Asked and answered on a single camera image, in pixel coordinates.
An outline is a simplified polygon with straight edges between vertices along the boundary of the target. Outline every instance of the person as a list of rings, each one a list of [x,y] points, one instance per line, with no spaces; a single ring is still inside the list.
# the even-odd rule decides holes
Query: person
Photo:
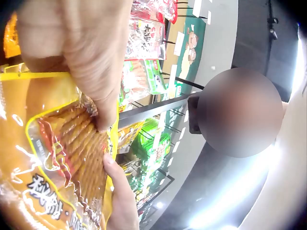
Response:
[[[97,106],[98,129],[108,129],[116,120],[132,0],[8,0],[1,4],[2,28],[18,9],[21,56],[30,71],[70,72]],[[103,165],[114,185],[107,230],[138,230],[135,197],[123,169],[108,154]]]

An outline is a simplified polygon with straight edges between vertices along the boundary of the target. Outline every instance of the green sign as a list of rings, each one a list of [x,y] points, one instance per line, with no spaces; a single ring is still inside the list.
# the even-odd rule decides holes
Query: green sign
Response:
[[[187,9],[187,15],[193,15],[192,12],[192,9]],[[187,17],[185,19],[183,31],[185,36],[178,57],[176,77],[191,82],[195,80],[203,50],[205,28],[206,23],[200,18]],[[190,91],[191,87],[182,86],[182,93],[190,93]]]

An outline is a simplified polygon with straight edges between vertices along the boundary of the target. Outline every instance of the snack bag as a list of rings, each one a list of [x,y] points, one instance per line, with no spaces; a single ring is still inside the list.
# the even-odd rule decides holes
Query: snack bag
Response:
[[[161,73],[158,60],[125,61],[119,96],[120,106],[140,100],[149,94],[165,93],[166,86]]]
[[[17,23],[17,15],[16,13],[13,13],[4,31],[3,50],[5,52],[6,58],[20,55],[17,30],[15,28],[16,23]]]
[[[165,26],[163,23],[131,14],[125,60],[165,60],[164,38]]]
[[[136,122],[118,130],[118,154],[128,153],[130,145],[143,127],[145,121]]]
[[[175,24],[177,20],[177,0],[133,0],[132,12],[159,12]]]
[[[102,159],[116,156],[118,120],[100,134],[95,112],[68,73],[0,74],[0,205],[12,228],[105,228]]]

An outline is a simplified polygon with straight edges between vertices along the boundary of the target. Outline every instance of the fluorescent light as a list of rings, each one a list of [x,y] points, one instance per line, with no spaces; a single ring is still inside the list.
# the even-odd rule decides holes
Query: fluorescent light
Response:
[[[241,202],[260,183],[260,179],[267,172],[269,165],[276,161],[274,146],[255,156],[253,165],[243,176],[233,183],[230,188],[218,199],[218,201],[197,215],[191,221],[191,228],[208,228],[215,224],[230,208]]]
[[[163,182],[164,182],[164,180],[165,180],[165,179],[162,179],[162,180],[160,181],[160,184],[159,184],[159,185],[162,185],[162,184],[163,184]]]
[[[210,25],[211,24],[211,11],[208,10],[208,20],[207,20],[207,24]]]
[[[169,160],[169,164],[167,165],[167,166],[170,166],[171,164],[172,164],[172,162],[173,162],[173,157]]]
[[[158,202],[158,203],[156,204],[156,207],[157,207],[158,209],[163,208],[163,206],[164,206],[164,204],[163,204],[162,202]]]
[[[175,144],[175,147],[173,149],[173,153],[177,151],[178,145],[179,145],[180,141],[177,141]]]
[[[296,57],[296,67],[294,72],[292,92],[290,99],[293,97],[293,94],[299,89],[301,83],[304,79],[304,57],[303,57],[303,46],[302,41],[298,39],[297,46],[297,57]]]
[[[185,133],[185,127],[181,130],[181,134],[180,134],[179,140],[182,139],[184,133]]]
[[[187,111],[185,112],[185,119],[184,119],[183,122],[187,122],[188,120],[189,120],[189,111],[187,110]]]

